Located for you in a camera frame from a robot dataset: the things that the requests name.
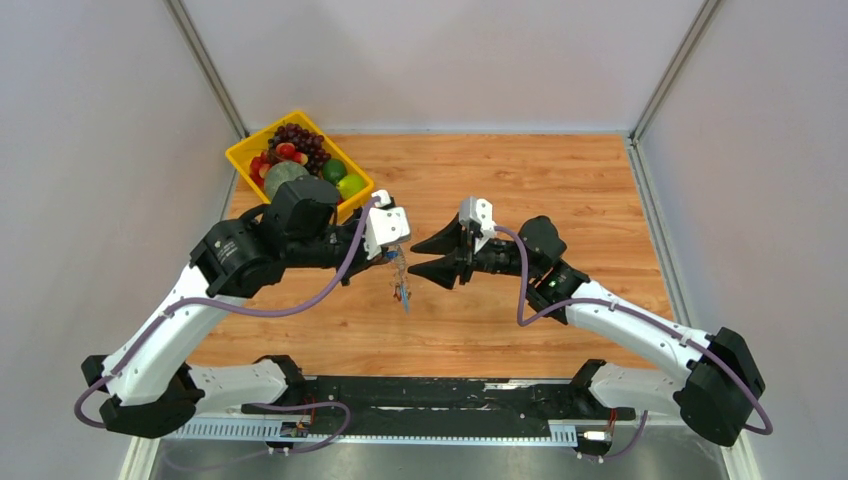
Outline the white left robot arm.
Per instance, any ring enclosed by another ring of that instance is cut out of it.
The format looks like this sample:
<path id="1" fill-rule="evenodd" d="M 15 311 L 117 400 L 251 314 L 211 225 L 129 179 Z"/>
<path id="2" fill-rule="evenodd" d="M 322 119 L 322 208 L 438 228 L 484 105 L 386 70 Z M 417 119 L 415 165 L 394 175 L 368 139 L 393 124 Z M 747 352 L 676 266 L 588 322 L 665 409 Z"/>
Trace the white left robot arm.
<path id="1" fill-rule="evenodd" d="M 270 203 L 215 224 L 139 331 L 114 353 L 82 363 L 88 391 L 105 394 L 90 426 L 159 438 L 230 407 L 297 412 L 305 380 L 286 355 L 230 367 L 187 359 L 224 317 L 245 314 L 247 300 L 288 270 L 331 269 L 333 285 L 347 284 L 409 238 L 406 212 L 388 192 L 373 193 L 344 223 L 336 220 L 339 199 L 331 183 L 302 176 L 283 183 Z"/>

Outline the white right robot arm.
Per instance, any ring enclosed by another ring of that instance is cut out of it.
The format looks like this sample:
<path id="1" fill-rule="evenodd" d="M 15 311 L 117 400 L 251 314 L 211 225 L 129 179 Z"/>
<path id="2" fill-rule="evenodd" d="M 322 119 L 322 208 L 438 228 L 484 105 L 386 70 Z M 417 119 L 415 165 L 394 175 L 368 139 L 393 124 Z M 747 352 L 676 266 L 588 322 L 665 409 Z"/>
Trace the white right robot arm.
<path id="1" fill-rule="evenodd" d="M 740 334 L 687 327 L 620 298 L 564 260 L 566 243 L 548 217 L 531 218 L 517 232 L 455 217 L 411 249 L 432 258 L 409 273 L 446 289 L 466 284 L 476 272 L 519 277 L 520 327 L 550 318 L 652 364 L 646 370 L 586 361 L 570 392 L 580 415 L 592 418 L 620 407 L 676 415 L 703 439 L 725 447 L 743 431 L 773 433 L 760 402 L 765 382 Z"/>

